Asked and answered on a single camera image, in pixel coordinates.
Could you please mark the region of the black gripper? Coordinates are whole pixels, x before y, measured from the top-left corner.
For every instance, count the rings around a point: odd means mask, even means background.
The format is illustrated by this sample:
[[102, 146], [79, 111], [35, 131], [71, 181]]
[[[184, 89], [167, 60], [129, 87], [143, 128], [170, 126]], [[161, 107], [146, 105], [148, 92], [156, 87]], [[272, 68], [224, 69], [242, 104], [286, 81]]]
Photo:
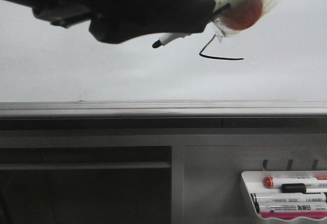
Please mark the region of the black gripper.
[[69, 28], [90, 21], [100, 42], [118, 44], [153, 33], [200, 33], [214, 0], [5, 0], [27, 6], [54, 26]]

